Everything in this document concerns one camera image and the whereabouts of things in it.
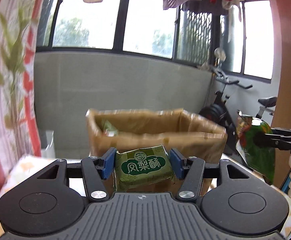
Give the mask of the bright green snack bag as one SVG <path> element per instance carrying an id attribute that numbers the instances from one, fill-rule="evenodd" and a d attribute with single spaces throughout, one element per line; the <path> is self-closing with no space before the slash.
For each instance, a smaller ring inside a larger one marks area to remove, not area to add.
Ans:
<path id="1" fill-rule="evenodd" d="M 272 185 L 276 150 L 272 147 L 259 147 L 254 142 L 256 135 L 271 134 L 272 130 L 269 124 L 260 118 L 243 114 L 240 110 L 237 111 L 237 115 L 237 151 L 250 168 L 261 174 L 267 184 Z"/>

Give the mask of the green pineapple cake packet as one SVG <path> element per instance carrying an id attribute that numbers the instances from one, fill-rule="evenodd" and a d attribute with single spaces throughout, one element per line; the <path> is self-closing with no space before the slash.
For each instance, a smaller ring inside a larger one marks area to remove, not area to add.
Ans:
<path id="1" fill-rule="evenodd" d="M 163 145 L 116 152 L 115 191 L 127 192 L 159 183 L 175 183 L 176 178 Z"/>

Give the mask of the brown cardboard box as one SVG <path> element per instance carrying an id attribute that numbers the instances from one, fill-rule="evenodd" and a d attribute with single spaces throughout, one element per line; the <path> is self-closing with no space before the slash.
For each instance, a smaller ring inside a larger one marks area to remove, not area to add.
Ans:
<path id="1" fill-rule="evenodd" d="M 163 145 L 184 157 L 217 164 L 227 141 L 224 127 L 184 109 L 130 109 L 86 113 L 90 154 L 101 157 L 111 147 L 119 152 Z"/>

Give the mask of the red printed backdrop curtain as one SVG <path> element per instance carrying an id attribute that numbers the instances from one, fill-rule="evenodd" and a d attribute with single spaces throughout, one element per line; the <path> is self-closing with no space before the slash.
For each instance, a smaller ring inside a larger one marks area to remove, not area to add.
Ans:
<path id="1" fill-rule="evenodd" d="M 0 197 L 19 160 L 41 155 L 34 58 L 42 5 L 43 0 L 0 0 Z"/>

